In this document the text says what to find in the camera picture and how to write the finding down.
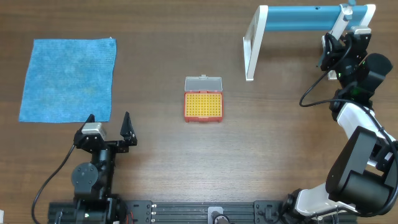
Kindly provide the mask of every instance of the blue cloth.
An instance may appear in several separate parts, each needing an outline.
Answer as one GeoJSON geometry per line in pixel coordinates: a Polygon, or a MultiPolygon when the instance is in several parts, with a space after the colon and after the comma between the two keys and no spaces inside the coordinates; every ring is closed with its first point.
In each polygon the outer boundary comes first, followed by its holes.
{"type": "Polygon", "coordinates": [[[109,121],[116,40],[34,40],[19,121],[109,121]]]}

